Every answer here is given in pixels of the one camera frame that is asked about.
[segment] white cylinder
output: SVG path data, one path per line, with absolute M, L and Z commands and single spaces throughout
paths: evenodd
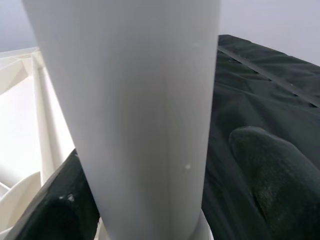
M 201 214 L 219 0 L 24 0 L 113 240 L 188 240 Z

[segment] white pipe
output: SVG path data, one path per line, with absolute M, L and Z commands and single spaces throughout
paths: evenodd
M 219 0 L 24 0 L 113 240 L 196 231 Z

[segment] white plastic tube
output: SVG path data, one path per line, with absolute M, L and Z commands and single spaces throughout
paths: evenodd
M 196 231 L 219 0 L 24 0 L 113 240 Z

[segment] white plastic structure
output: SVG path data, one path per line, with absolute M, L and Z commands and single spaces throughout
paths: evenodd
M 24 0 L 112 240 L 207 240 L 219 0 Z
M 40 172 L 36 172 L 18 182 L 0 198 L 0 240 L 16 224 L 40 187 Z

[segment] black fabric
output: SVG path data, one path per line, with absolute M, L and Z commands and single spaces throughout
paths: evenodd
M 40 189 L 5 240 L 92 240 L 99 217 L 74 150 Z
M 320 67 L 230 35 L 218 44 L 320 97 Z M 293 144 L 320 169 L 319 109 L 218 51 L 202 200 L 215 240 L 277 239 L 229 143 L 231 132 L 246 126 Z

